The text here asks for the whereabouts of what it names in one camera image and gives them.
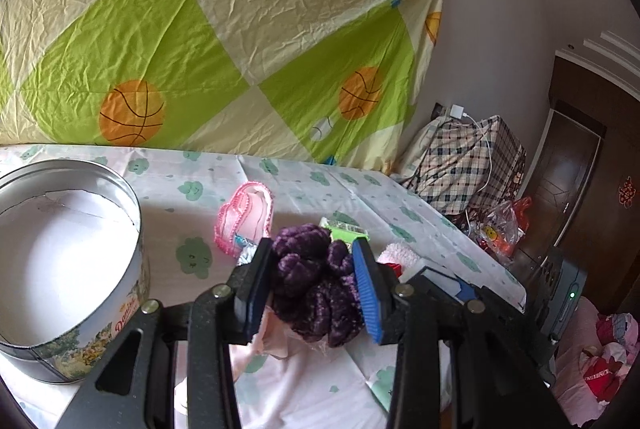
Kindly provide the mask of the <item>purple velvet scrunchie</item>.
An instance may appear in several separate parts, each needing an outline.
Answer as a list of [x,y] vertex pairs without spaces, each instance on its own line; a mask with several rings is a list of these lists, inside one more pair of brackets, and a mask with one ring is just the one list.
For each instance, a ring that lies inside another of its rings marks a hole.
[[272,308],[307,342],[338,348],[364,325],[354,259],[341,239],[316,224],[285,227],[272,244],[277,259]]

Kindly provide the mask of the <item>peach pink fabric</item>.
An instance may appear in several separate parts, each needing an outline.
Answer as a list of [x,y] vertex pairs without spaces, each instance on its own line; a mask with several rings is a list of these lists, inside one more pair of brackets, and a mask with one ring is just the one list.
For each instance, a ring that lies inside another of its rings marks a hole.
[[270,307],[262,314],[258,331],[247,345],[229,347],[235,383],[250,372],[254,367],[253,361],[258,357],[273,357],[280,362],[282,369],[302,375],[313,359],[318,357],[320,361],[324,361],[331,354],[332,350],[326,340],[306,341],[288,323],[281,321]]

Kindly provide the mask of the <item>fluffy pink plush pouch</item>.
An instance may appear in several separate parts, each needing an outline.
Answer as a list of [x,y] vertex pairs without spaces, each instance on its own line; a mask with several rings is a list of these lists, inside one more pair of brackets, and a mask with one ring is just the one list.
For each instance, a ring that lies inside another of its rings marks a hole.
[[402,271],[421,261],[421,257],[409,246],[401,243],[387,245],[378,256],[378,263],[397,265]]

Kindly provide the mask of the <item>cotton swab packet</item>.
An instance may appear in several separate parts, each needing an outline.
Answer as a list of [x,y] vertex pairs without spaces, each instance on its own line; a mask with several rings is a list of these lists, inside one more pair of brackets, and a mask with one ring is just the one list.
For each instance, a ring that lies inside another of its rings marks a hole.
[[236,248],[236,264],[244,265],[250,264],[253,261],[255,253],[258,248],[258,241],[252,241],[240,234],[235,234],[233,237],[234,247]]

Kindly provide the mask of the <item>cloud-print table cloth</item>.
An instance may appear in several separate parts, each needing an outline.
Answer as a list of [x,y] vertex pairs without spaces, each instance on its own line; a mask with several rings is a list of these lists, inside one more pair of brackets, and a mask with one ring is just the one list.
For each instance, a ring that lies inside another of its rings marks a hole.
[[[524,287],[451,222],[382,173],[291,160],[144,148],[18,145],[1,169],[55,158],[92,160],[124,176],[141,200],[151,293],[165,305],[223,282],[233,262],[214,241],[220,206],[248,181],[273,197],[275,230],[330,218],[357,225],[375,253],[403,243],[515,308]],[[359,336],[343,348],[293,340],[283,359],[260,354],[235,385],[247,428],[381,428],[396,350]]]

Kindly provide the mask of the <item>pink crochet-edged cloth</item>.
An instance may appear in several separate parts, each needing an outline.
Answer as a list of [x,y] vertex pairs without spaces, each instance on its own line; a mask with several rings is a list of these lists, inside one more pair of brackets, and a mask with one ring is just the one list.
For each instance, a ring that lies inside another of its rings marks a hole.
[[271,190],[259,182],[246,182],[220,207],[214,224],[215,244],[226,255],[237,258],[242,247],[236,238],[258,244],[271,235],[272,218]]

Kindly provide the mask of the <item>green tissue pack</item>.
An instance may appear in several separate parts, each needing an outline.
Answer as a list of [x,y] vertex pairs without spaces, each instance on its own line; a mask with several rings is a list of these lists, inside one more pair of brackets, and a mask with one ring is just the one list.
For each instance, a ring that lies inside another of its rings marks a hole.
[[320,227],[327,229],[334,241],[343,241],[348,247],[358,238],[364,238],[367,241],[370,239],[368,232],[362,227],[326,217],[320,220]]

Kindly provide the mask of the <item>red printed plastic bag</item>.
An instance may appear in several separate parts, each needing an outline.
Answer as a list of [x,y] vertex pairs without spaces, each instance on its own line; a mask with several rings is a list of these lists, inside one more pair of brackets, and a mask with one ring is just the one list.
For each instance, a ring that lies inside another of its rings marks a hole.
[[529,196],[497,204],[483,218],[471,222],[471,238],[501,264],[510,263],[529,228],[527,211],[532,204]]

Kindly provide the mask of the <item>round cookie tin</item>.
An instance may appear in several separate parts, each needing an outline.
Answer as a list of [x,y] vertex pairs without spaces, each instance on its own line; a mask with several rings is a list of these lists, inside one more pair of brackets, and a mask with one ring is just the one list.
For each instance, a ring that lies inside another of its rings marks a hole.
[[85,377],[149,297],[142,212],[92,161],[29,163],[1,179],[1,353],[44,383]]

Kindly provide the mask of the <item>plaid storage bag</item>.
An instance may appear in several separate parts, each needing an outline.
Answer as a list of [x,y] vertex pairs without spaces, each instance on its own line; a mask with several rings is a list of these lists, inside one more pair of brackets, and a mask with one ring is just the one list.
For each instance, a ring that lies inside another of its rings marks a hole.
[[513,198],[524,178],[526,150],[503,119],[438,117],[420,130],[392,175],[442,215],[486,211]]

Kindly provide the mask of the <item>black device with green light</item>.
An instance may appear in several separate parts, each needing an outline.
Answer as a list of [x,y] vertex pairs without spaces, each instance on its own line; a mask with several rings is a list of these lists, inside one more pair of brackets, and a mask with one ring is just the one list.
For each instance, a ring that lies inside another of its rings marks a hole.
[[552,246],[534,274],[527,313],[538,331],[559,341],[582,297],[588,273]]

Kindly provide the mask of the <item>pink bedding pile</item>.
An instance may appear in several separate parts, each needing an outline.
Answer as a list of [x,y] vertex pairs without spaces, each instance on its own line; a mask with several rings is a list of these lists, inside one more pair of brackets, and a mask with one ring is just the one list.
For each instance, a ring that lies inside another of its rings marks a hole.
[[629,313],[602,314],[580,298],[555,355],[551,391],[570,423],[602,415],[639,358],[639,322]]

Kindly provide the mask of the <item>dark wooden door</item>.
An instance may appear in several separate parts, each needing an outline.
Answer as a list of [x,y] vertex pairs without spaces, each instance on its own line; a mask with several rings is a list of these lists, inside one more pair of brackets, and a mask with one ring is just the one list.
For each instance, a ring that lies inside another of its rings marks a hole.
[[639,101],[566,59],[523,189],[533,204],[513,271],[526,282],[552,248],[587,273],[602,313],[639,312]]

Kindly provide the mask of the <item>green cream sports bedsheet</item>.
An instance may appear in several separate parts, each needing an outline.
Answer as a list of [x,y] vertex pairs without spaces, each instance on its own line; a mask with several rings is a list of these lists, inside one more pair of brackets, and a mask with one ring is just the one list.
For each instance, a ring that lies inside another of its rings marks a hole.
[[1,0],[1,141],[388,171],[442,0]]

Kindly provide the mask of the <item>white wall charger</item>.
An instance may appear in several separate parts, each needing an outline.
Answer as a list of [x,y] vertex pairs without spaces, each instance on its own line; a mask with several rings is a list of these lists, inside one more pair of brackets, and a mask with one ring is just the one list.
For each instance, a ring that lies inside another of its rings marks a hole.
[[462,120],[463,118],[468,117],[464,111],[464,107],[456,104],[450,106],[449,116],[457,120]]

